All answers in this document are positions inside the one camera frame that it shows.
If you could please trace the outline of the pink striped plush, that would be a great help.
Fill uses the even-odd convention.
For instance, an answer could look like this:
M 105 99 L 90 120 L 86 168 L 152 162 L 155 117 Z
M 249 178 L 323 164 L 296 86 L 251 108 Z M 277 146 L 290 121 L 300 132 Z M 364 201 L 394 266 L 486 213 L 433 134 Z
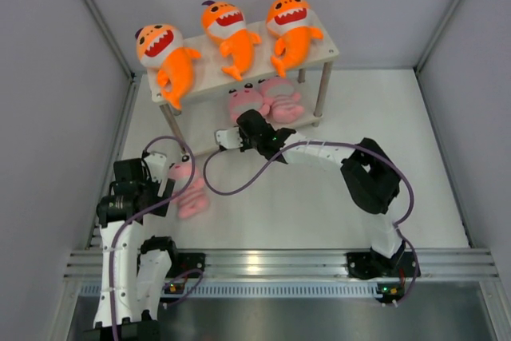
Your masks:
M 284 77 L 271 77 L 260 83 L 263 100 L 270 106 L 271 118 L 282 124 L 298 120 L 304 113 L 299 93 L 293 82 Z
M 191 184 L 176 197 L 176 193 L 186 185 L 191 175 L 193 175 Z M 183 155 L 180 162 L 171 165 L 168 178 L 175 182 L 172 197 L 180 219 L 188 219 L 209 208 L 210 200 L 205 191 L 204 178 L 198 167 L 192 172 L 192 160 L 188 154 Z
M 264 101 L 262 94 L 252 83 L 246 83 L 239 89 L 228 91 L 228 111 L 233 123 L 236 123 L 241 114 L 251 109 L 259 112 L 263 117 L 270 112 L 270 105 Z

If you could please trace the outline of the orange shark plush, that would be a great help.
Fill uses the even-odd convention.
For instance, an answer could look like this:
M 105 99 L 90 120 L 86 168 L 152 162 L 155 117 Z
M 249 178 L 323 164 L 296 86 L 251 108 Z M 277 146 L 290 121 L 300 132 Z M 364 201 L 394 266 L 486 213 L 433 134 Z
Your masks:
M 322 41 L 323 30 L 312 23 L 312 9 L 306 0 L 275 0 L 267 13 L 266 28 L 275 38 L 271 63 L 278 76 L 302 64 L 313 40 Z
M 229 3 L 213 0 L 202 2 L 204 11 L 201 25 L 206 35 L 217 45 L 223 57 L 232 59 L 231 65 L 223 66 L 224 73 L 237 81 L 252 67 L 255 46 L 261 37 L 247 28 L 243 11 Z
M 136 53 L 146 69 L 156 70 L 161 96 L 174 108 L 182 110 L 182 99 L 195 84 L 194 60 L 198 50 L 184 45 L 182 33 L 169 24 L 152 24 L 135 33 Z

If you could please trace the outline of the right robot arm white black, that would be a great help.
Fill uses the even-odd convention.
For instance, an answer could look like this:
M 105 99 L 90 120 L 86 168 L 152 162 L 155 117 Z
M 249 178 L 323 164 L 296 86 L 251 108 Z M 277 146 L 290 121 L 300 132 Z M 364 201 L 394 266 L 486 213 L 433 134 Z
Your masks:
M 343 148 L 326 141 L 315 141 L 294 129 L 274 129 L 256 110 L 249 109 L 236 119 L 241 149 L 254 149 L 267 160 L 288 165 L 311 165 L 323 170 L 338 169 L 351 199 L 365 212 L 370 251 L 351 260 L 350 274 L 361 280 L 397 274 L 402 264 L 405 242 L 398 235 L 388 213 L 399 194 L 401 177 L 390 159 L 372 139 L 364 138 Z

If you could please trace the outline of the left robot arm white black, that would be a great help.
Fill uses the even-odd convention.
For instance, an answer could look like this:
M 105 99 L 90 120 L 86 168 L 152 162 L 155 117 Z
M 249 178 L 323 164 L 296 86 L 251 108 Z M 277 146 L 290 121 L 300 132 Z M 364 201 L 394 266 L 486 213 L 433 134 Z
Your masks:
M 158 340 L 157 311 L 167 276 L 180 267 L 169 236 L 147 237 L 136 216 L 153 207 L 164 217 L 174 183 L 163 153 L 117 161 L 109 191 L 97 204 L 102 247 L 101 292 L 93 327 L 85 340 Z

